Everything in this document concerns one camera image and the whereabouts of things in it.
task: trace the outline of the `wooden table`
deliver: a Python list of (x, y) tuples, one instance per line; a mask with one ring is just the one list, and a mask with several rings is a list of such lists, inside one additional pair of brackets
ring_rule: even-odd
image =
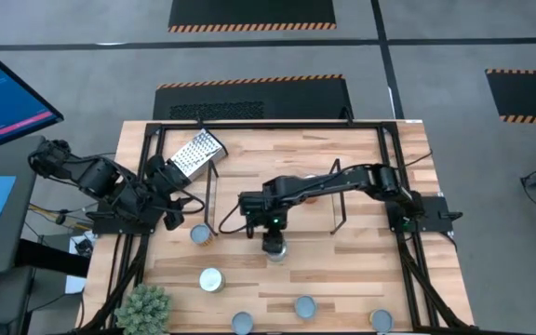
[[(115, 160), (133, 171), (138, 168), (145, 126), (144, 121), (124, 123), (117, 147)], [(398, 121), (398, 129), (405, 162), (429, 152), (423, 123)], [(171, 157), (195, 133), (197, 130), (170, 130), (164, 157)], [(381, 162), (376, 131), (371, 129), (212, 133), (229, 151), (217, 165), (220, 177), (214, 204), (210, 204), (217, 230), (218, 222), (235, 205), (241, 191), (260, 190), (271, 178), (326, 174), (336, 158), (341, 159), (343, 168)], [(152, 154), (155, 142), (151, 145)], [(408, 174), (412, 189), (422, 194), (439, 192), (432, 158), (409, 167)], [(201, 177), (187, 190), (203, 198), (205, 188), (206, 178)], [(400, 260), (384, 204), (359, 192), (346, 193), (345, 200), (348, 221), (335, 235), (329, 231), (340, 217), (336, 198), (323, 196), (312, 205), (292, 209), (284, 231), (289, 253), (280, 263), (267, 261), (261, 251), (261, 232), (251, 240), (245, 233), (222, 234), (210, 246), (198, 247), (190, 241), (189, 232), (203, 222), (202, 213), (186, 216), (185, 223), (173, 232), (159, 222), (148, 248), (144, 283), (162, 286), (172, 296), (167, 329), (228, 332), (233, 315), (247, 311), (254, 317), (254, 331), (368, 331), (369, 313), (378, 308), (392, 312), (395, 330), (410, 329)], [(224, 229), (243, 223), (244, 218), (236, 212)], [(105, 301), (115, 239), (108, 235), (97, 241), (84, 293), (86, 321)], [(436, 233), (422, 234), (422, 240), (434, 287), (458, 317), (472, 323), (454, 246)], [(221, 293), (206, 293), (199, 288), (199, 274), (207, 267), (217, 267), (224, 273), (227, 284)], [(415, 287), (422, 323), (426, 324), (422, 291), (418, 284)], [(312, 321), (300, 320), (293, 310), (295, 299), (305, 294), (318, 302), (318, 313)]]

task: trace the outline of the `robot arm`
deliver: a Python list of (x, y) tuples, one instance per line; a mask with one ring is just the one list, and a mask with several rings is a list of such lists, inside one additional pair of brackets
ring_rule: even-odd
[[(30, 154), (28, 163), (38, 175), (73, 185), (107, 208), (87, 213), (90, 219), (120, 220), (123, 227), (140, 227), (142, 232), (150, 232), (163, 213), (167, 214), (167, 229), (177, 228), (184, 221), (183, 206), (191, 200), (171, 200), (170, 195), (184, 187), (186, 178), (160, 155), (147, 162), (145, 181), (111, 159), (72, 154), (66, 141), (43, 142)], [(117, 233), (122, 232), (127, 233), (125, 228), (117, 228)]]
[(248, 237), (253, 236), (254, 227), (267, 228), (262, 249), (278, 253), (283, 247), (281, 230), (287, 228), (289, 209), (310, 197), (347, 191), (360, 191), (376, 200), (396, 202), (407, 221), (417, 221), (424, 214), (421, 195), (403, 188), (393, 167), (382, 164), (358, 165), (308, 179), (281, 176), (267, 181), (261, 192), (241, 193), (240, 212), (246, 217)]

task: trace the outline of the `hazard stripe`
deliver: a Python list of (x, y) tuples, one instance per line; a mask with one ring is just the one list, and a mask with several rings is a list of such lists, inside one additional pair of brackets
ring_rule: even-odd
[(536, 70), (487, 69), (486, 74), (536, 74)]
[(510, 123), (536, 124), (536, 116), (533, 115), (500, 115), (500, 120)]
[(174, 25), (168, 27), (169, 33), (216, 33), (216, 32), (258, 32), (288, 30), (335, 30), (336, 23), (247, 23), (247, 24), (209, 24), (209, 25)]
[(204, 82), (173, 83), (161, 84), (156, 89), (175, 88), (175, 87), (200, 87), (200, 86), (219, 86), (219, 85), (238, 85), (238, 84), (256, 84), (272, 83), (283, 81), (301, 81), (301, 80), (328, 80), (344, 79), (342, 74), (321, 74), (321, 75), (294, 75), (285, 77), (268, 77), (268, 78), (249, 78), (249, 79), (230, 79), (230, 80), (212, 80)]

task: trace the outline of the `open can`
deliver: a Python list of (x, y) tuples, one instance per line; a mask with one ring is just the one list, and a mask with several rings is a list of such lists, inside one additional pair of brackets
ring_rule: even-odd
[(198, 224), (190, 231), (190, 238), (198, 246), (207, 246), (212, 242), (212, 232), (205, 224)]
[(218, 293), (224, 288), (224, 275), (219, 269), (207, 268), (200, 275), (200, 288), (206, 292)]

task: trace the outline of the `succulent plant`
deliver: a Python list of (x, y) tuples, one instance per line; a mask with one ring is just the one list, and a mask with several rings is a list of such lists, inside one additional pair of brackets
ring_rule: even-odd
[(114, 313), (125, 335), (159, 335), (165, 329), (170, 307), (170, 297), (163, 288), (139, 284)]

